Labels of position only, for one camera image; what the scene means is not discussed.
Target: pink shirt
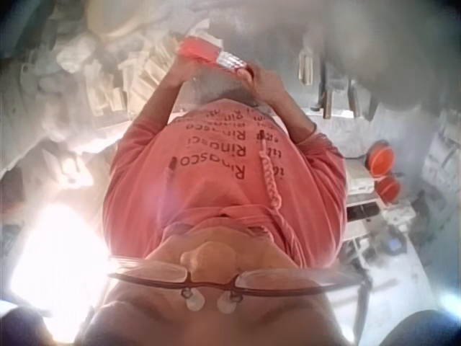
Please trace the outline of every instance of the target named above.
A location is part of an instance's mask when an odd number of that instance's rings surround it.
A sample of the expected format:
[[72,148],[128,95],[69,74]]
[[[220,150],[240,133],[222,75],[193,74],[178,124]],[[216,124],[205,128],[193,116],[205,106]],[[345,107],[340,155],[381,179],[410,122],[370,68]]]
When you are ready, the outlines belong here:
[[104,237],[113,254],[145,257],[168,225],[226,215],[264,227],[299,266],[327,267],[345,200],[344,162],[327,137],[295,145],[266,115],[223,99],[163,130],[150,118],[132,124],[112,164]]

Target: man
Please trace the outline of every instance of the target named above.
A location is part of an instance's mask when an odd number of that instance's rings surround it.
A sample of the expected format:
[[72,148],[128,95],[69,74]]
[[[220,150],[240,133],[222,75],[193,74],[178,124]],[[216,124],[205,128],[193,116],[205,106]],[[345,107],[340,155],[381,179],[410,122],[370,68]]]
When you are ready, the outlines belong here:
[[[120,141],[104,202],[111,253],[145,259],[128,271],[143,280],[207,284],[169,290],[120,283],[93,318],[87,345],[344,344],[322,295],[222,292],[242,285],[235,278],[243,272],[331,266],[345,225],[340,153],[276,74],[251,69],[237,77],[290,137],[269,116],[229,99],[168,125],[182,84],[197,70],[178,57]],[[277,275],[250,275],[243,285],[315,285]]]

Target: eyeglasses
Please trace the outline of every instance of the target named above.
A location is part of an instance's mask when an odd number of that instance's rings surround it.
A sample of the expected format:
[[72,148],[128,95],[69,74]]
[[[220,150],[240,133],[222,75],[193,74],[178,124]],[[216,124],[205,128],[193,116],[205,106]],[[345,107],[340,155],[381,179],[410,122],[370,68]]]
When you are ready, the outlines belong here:
[[272,269],[244,272],[226,284],[193,282],[186,268],[165,262],[111,257],[109,278],[122,282],[164,290],[177,290],[190,311],[199,311],[205,297],[198,288],[223,291],[218,310],[232,314],[245,297],[303,297],[357,289],[357,310],[354,320],[354,343],[358,344],[364,329],[372,282],[365,273],[342,270]]

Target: glasses frame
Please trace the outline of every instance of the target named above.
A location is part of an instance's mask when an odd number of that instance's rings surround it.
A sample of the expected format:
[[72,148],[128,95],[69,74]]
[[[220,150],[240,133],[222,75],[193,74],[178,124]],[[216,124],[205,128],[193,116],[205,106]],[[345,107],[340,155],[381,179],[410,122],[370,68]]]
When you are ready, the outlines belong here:
[[182,283],[171,283],[160,280],[150,280],[145,278],[136,278],[131,275],[122,273],[110,273],[107,275],[109,278],[117,279],[126,283],[132,283],[135,285],[141,285],[152,288],[163,288],[166,290],[184,290],[188,291],[193,288],[214,288],[222,290],[224,292],[230,292],[233,297],[253,296],[253,297],[298,297],[298,296],[313,296],[317,294],[332,292],[336,290],[342,290],[354,286],[359,286],[357,294],[357,311],[354,320],[354,344],[358,345],[362,338],[362,333],[367,319],[368,303],[370,301],[370,292],[372,290],[372,280],[365,273],[359,273],[359,280],[352,280],[349,283],[340,283],[327,286],[316,286],[309,288],[296,288],[296,289],[283,289],[283,290],[265,290],[255,288],[240,288],[236,285],[236,281],[240,275],[235,276],[228,283],[211,283],[211,282],[197,282],[192,280],[191,272],[187,271],[187,277]]

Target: hand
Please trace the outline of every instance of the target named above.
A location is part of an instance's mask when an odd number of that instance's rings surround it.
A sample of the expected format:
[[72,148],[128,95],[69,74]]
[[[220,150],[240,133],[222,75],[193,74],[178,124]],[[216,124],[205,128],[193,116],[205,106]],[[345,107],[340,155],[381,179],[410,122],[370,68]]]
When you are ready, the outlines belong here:
[[198,66],[198,62],[193,59],[177,56],[165,79],[174,86],[181,86],[197,73]]
[[244,68],[237,70],[237,77],[243,85],[255,99],[260,99],[269,106],[277,103],[285,94],[282,80],[275,72],[264,70],[253,63],[250,63],[249,67],[253,71],[254,77]]

